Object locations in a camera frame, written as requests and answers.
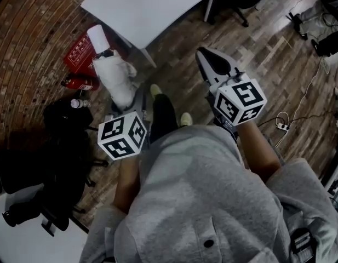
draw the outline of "white cable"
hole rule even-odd
[[[289,122],[288,114],[287,114],[286,112],[283,112],[283,111],[282,111],[282,112],[280,112],[280,113],[276,116],[275,124],[276,124],[276,121],[277,121],[278,116],[279,116],[281,113],[285,113],[285,114],[287,115],[288,124],[290,123],[290,124],[289,124],[289,129],[290,129],[290,127],[291,127],[291,125],[293,124],[293,121],[294,121],[294,119],[295,119],[295,115],[296,115],[297,111],[299,110],[299,108],[300,108],[300,106],[301,106],[301,103],[302,103],[303,99],[306,97],[307,92],[308,92],[308,90],[309,90],[309,88],[310,88],[312,82],[313,82],[314,79],[317,77],[318,72],[319,72],[319,70],[320,70],[321,67],[324,68],[324,71],[325,71],[325,73],[326,73],[327,75],[329,74],[329,65],[328,65],[327,62],[324,60],[324,58],[321,58],[321,61],[320,61],[320,64],[319,64],[319,66],[318,66],[318,70],[317,70],[317,72],[316,72],[316,75],[312,77],[312,79],[311,79],[309,85],[307,86],[306,91],[305,91],[305,94],[304,94],[304,96],[301,98],[301,100],[300,100],[300,102],[299,102],[299,105],[298,105],[297,109],[296,109],[295,112],[294,112],[293,119]],[[284,140],[284,138],[285,138],[286,135],[288,134],[288,131],[287,131],[287,132],[283,135],[283,137],[277,142],[277,144],[275,145],[276,148],[282,143],[282,141]]]

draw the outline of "shirt button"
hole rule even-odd
[[[212,239],[209,239],[204,243],[204,246],[206,248],[211,248],[213,245],[214,245],[214,241]]]

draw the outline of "white tabletop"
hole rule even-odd
[[[201,0],[85,0],[81,7],[139,49]]]

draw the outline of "black pants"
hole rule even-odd
[[[150,142],[153,143],[178,128],[175,110],[170,99],[164,94],[156,95],[153,102],[153,124]]]

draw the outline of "gray shirt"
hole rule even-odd
[[[152,145],[128,215],[101,208],[80,263],[298,262],[290,233],[309,227],[316,262],[338,258],[338,214],[304,159],[266,183],[219,127],[179,129]]]

